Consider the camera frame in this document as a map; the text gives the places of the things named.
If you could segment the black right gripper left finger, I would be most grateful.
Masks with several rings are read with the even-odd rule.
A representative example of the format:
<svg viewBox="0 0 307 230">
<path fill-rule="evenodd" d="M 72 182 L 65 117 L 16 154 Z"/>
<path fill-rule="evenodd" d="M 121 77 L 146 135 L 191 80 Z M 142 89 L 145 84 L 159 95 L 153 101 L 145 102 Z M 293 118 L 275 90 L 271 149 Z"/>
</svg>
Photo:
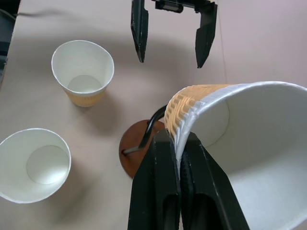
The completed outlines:
<svg viewBox="0 0 307 230">
<path fill-rule="evenodd" d="M 177 230 L 181 190 L 174 144 L 157 132 L 133 178 L 129 230 Z"/>
</svg>

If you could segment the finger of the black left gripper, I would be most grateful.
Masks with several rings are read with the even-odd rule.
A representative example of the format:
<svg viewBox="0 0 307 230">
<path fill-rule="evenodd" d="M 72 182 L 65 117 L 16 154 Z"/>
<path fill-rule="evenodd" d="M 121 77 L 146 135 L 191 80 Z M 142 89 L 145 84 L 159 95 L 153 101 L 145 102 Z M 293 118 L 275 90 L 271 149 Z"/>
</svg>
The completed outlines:
<svg viewBox="0 0 307 230">
<path fill-rule="evenodd" d="M 197 68 L 202 68 L 206 62 L 214 38 L 217 18 L 217 4 L 208 2 L 204 7 L 200 8 L 201 23 L 196 31 L 195 52 Z"/>
<path fill-rule="evenodd" d="M 149 13 L 144 7 L 144 0 L 131 1 L 131 32 L 137 56 L 141 63 L 145 59 L 145 51 L 148 37 Z"/>
</svg>

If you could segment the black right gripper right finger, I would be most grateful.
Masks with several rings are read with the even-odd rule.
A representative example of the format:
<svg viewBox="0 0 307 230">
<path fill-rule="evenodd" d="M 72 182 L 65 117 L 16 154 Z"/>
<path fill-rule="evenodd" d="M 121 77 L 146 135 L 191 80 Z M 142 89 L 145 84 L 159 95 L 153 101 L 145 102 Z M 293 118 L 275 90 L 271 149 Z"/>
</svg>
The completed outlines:
<svg viewBox="0 0 307 230">
<path fill-rule="evenodd" d="M 231 183 L 194 133 L 180 164 L 181 216 L 185 230 L 248 230 Z"/>
</svg>

